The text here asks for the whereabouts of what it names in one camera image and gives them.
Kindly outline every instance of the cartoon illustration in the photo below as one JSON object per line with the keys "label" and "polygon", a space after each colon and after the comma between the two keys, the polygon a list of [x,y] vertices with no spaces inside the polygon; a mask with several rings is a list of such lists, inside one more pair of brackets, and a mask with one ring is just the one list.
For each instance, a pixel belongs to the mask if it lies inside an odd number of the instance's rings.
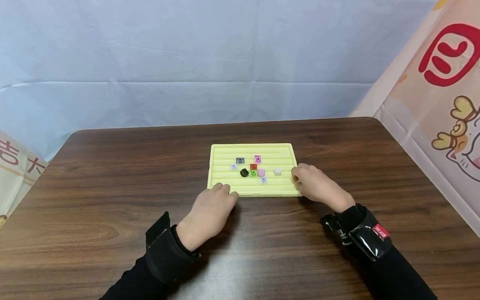
{"label": "cartoon illustration", "polygon": [[480,113],[466,96],[454,100],[450,115],[457,120],[450,133],[440,132],[432,141],[437,150],[450,149],[446,157],[458,164],[473,180],[480,182]]}

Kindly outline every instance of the wooden table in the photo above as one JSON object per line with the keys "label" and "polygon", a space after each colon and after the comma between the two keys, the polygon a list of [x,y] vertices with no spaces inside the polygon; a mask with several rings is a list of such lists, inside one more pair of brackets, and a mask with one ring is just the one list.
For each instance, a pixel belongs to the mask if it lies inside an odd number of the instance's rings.
{"label": "wooden table", "polygon": [[[372,210],[441,299],[477,299],[480,240],[371,118],[73,134],[0,230],[0,299],[96,299],[206,188],[211,144],[293,144]],[[243,198],[169,299],[371,299],[303,198]]]}

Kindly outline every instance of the black sleeve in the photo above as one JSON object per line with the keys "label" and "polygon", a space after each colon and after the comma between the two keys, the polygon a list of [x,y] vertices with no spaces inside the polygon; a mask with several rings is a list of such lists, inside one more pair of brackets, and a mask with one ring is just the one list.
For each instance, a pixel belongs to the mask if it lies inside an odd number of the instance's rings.
{"label": "black sleeve", "polygon": [[[350,232],[364,219],[366,208],[357,205],[337,215],[342,227]],[[373,262],[356,245],[345,246],[355,258],[360,273],[375,299],[430,300],[437,299],[403,255],[392,246],[379,260]]]}
{"label": "black sleeve", "polygon": [[[172,237],[182,251],[187,256],[193,256],[194,253],[188,251],[178,238],[176,225],[171,228]],[[163,257],[166,260],[174,261],[177,258]],[[137,259],[135,265],[129,271],[125,271],[121,278],[111,286],[100,300],[133,300],[133,299],[155,299],[157,296],[167,294],[167,284],[161,282],[152,275],[145,255]]]}

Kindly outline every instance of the red label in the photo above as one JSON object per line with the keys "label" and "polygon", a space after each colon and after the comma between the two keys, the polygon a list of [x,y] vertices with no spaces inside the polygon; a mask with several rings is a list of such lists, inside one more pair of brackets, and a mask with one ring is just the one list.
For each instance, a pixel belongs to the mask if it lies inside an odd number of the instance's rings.
{"label": "red label", "polygon": [[375,232],[378,233],[378,235],[384,240],[390,236],[390,233],[388,233],[388,231],[386,231],[385,228],[380,225],[380,223],[373,226],[372,229],[375,230]]}

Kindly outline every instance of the printed banner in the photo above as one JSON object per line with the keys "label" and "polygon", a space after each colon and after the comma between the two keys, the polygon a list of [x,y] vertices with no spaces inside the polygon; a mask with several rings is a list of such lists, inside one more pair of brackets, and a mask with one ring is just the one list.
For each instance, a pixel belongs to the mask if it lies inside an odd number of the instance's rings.
{"label": "printed banner", "polygon": [[434,9],[408,64],[383,75],[401,74],[373,116],[480,236],[480,1]]}
{"label": "printed banner", "polygon": [[0,228],[47,165],[0,131]]}

